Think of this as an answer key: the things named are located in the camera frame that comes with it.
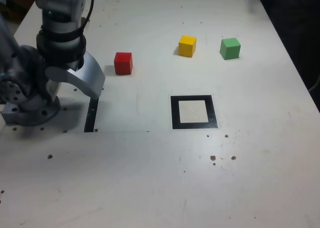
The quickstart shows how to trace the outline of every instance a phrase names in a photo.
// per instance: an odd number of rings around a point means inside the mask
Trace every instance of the table surface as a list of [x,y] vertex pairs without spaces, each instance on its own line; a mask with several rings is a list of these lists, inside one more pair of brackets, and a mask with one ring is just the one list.
[[[33,4],[19,44],[35,47],[41,23]],[[320,226],[320,115],[259,0],[95,0],[85,36],[106,77],[97,132],[69,84],[50,122],[1,120],[1,228]],[[232,37],[240,57],[223,60]],[[116,52],[132,75],[115,75]],[[173,130],[179,95],[212,95],[218,128]]]

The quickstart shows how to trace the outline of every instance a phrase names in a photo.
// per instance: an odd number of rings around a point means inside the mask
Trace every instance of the black band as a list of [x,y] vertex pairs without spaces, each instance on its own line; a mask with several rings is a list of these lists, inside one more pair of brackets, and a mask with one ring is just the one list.
[[83,33],[84,33],[84,30],[82,26],[68,33],[55,33],[44,28],[43,26],[41,26],[41,30],[39,31],[39,34],[44,35],[45,38],[47,38],[48,40],[53,42],[61,42],[61,43],[73,41],[78,37],[82,36]]
[[46,42],[46,37],[39,33],[36,36],[36,47],[39,53],[50,63],[70,63],[79,61],[86,53],[86,38],[84,35],[80,36],[79,45],[70,50],[61,50],[52,47]]

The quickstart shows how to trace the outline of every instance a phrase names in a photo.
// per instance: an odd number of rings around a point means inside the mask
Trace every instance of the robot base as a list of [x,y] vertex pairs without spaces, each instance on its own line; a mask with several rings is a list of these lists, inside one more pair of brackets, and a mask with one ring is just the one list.
[[2,111],[2,117],[7,125],[37,126],[51,120],[59,110],[58,97],[52,104],[35,111],[23,111],[17,105],[7,103]]

